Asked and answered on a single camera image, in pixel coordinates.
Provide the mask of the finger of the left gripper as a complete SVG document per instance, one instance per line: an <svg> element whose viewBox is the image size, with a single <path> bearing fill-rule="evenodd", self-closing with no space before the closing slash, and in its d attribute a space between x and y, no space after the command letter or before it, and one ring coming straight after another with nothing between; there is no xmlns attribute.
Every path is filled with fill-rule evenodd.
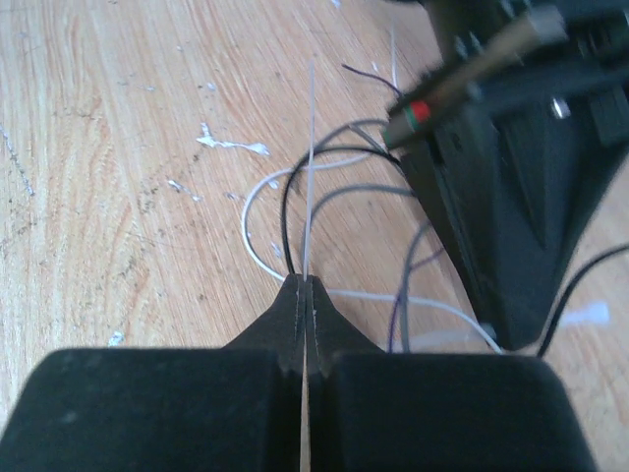
<svg viewBox="0 0 629 472"><path fill-rule="evenodd" d="M627 91L624 73L505 75L405 146L405 176L504 349L542 334L627 154Z"/></svg>

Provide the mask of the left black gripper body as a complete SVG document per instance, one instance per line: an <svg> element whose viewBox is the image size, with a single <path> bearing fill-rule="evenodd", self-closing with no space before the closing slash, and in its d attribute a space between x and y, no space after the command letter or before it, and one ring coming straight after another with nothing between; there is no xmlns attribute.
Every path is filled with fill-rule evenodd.
<svg viewBox="0 0 629 472"><path fill-rule="evenodd" d="M475 61L504 62L465 80L433 106L427 141L469 134L509 148L628 143L625 1L429 1L443 66L431 91Z"/></svg>

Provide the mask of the clear zip tie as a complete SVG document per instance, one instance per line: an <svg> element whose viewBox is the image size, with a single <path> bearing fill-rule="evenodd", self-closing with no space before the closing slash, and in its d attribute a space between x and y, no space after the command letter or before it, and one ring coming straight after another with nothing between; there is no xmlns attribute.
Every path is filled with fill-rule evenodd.
<svg viewBox="0 0 629 472"><path fill-rule="evenodd" d="M303 238L303 279L306 282L310 267L310 239L314 204L314 157L315 157L315 60L309 64L310 79L310 148L307 171L306 220Z"/></svg>

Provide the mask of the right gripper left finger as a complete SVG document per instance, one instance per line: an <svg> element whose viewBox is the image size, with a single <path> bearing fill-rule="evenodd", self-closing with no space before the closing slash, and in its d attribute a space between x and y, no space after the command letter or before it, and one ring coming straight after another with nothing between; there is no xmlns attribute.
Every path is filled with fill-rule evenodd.
<svg viewBox="0 0 629 472"><path fill-rule="evenodd" d="M70 348L32 370L5 471L295 471L307 286L222 348Z"/></svg>

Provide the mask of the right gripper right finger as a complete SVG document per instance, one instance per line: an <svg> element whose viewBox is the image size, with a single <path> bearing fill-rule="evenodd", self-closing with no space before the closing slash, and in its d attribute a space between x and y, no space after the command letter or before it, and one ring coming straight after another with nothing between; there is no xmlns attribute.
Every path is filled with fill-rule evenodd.
<svg viewBox="0 0 629 472"><path fill-rule="evenodd" d="M307 290L314 471L593 471L565 387L544 361L387 354Z"/></svg>

